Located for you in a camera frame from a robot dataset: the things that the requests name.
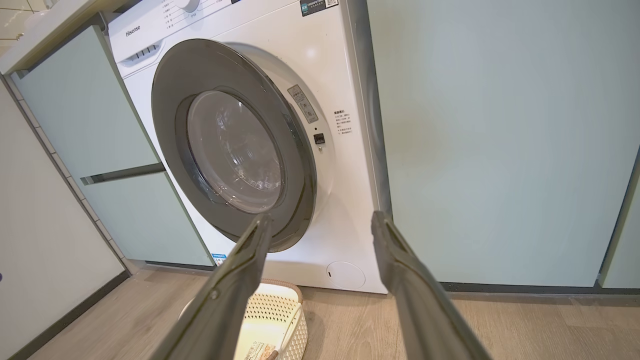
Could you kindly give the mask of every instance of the label on basket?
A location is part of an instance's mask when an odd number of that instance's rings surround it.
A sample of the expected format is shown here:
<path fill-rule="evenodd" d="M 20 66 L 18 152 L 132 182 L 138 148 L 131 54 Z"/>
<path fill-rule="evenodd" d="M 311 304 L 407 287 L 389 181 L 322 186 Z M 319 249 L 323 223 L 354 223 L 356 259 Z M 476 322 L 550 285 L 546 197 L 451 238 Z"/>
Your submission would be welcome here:
<path fill-rule="evenodd" d="M 244 360 L 271 360 L 275 359 L 278 356 L 278 352 L 275 351 L 276 347 L 271 344 L 261 343 L 259 341 L 254 341 L 249 351 L 247 351 Z"/>

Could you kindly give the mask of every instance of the cabinet door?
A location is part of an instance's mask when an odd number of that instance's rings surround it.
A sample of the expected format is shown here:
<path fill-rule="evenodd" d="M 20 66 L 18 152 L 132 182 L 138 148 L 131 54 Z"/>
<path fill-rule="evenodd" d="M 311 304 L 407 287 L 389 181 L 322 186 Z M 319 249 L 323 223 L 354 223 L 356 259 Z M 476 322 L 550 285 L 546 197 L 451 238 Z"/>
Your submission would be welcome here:
<path fill-rule="evenodd" d="M 592 287 L 640 144 L 640 2 L 368 0 L 394 222 L 439 281 Z"/>
<path fill-rule="evenodd" d="M 640 152 L 602 268 L 603 288 L 640 289 Z"/>
<path fill-rule="evenodd" d="M 12 78 L 77 183 L 159 162 L 97 26 Z"/>
<path fill-rule="evenodd" d="M 82 185 L 82 177 L 160 162 L 98 27 L 12 78 L 127 258 L 212 265 L 166 173 Z"/>
<path fill-rule="evenodd" d="M 166 172 L 81 190 L 127 259 L 211 266 Z"/>

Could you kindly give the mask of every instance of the front-loading washing machine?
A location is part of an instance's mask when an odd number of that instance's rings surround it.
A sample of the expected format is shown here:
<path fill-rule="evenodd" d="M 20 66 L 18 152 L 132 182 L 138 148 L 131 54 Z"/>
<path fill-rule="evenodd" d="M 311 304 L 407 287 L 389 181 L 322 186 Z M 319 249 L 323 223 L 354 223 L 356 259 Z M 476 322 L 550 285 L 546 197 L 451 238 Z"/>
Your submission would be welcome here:
<path fill-rule="evenodd" d="M 142 0 L 109 37 L 214 259 L 268 211 L 264 277 L 387 292 L 371 235 L 390 201 L 364 0 Z"/>

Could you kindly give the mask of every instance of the baseboard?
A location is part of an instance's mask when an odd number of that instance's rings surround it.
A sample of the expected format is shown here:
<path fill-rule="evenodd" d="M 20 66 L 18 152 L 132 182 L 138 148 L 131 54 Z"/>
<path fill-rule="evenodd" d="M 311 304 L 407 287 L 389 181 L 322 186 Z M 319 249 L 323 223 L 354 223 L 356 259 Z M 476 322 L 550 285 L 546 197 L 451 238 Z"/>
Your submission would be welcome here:
<path fill-rule="evenodd" d="M 91 294 L 86 300 L 81 302 L 78 306 L 74 307 L 73 310 L 69 311 L 65 316 L 62 316 L 60 320 L 53 323 L 47 330 L 43 331 L 40 335 L 38 335 L 35 339 L 31 340 L 27 345 L 25 345 L 22 349 L 16 352 L 13 356 L 11 356 L 8 360 L 26 360 L 29 356 L 33 355 L 36 351 L 38 351 L 41 347 L 43 347 L 49 340 L 53 339 L 55 335 L 58 335 L 59 332 L 64 330 L 67 326 L 69 326 L 74 320 L 79 318 L 85 311 L 89 310 L 92 306 L 96 305 L 98 301 L 104 298 L 111 290 L 118 287 L 118 285 L 122 284 L 129 278 L 129 273 L 126 271 L 121 272 L 119 275 L 111 279 L 107 282 L 103 287 L 99 288 L 95 293 Z"/>
<path fill-rule="evenodd" d="M 185 269 L 194 269 L 194 270 L 203 270 L 203 271 L 213 271 L 217 267 L 215 265 L 206 266 L 206 265 L 175 264 L 175 263 L 163 263 L 161 261 L 147 261 L 147 264 L 169 266 L 170 268 L 185 268 Z"/>
<path fill-rule="evenodd" d="M 445 291 L 469 293 L 524 293 L 558 295 L 640 295 L 640 289 L 605 289 L 596 284 L 590 288 L 576 286 L 529 286 L 466 284 L 463 282 L 441 282 Z"/>

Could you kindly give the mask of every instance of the washing machine door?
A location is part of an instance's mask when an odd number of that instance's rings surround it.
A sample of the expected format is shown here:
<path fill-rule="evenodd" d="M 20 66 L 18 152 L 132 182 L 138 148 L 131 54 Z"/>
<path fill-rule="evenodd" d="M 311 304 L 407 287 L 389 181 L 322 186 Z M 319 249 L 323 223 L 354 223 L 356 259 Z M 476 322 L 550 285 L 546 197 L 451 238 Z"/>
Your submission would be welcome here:
<path fill-rule="evenodd" d="M 219 42 L 173 46 L 151 93 L 167 165 L 202 216 L 237 241 L 270 212 L 269 251 L 293 246 L 314 212 L 316 167 L 300 119 L 248 58 Z"/>

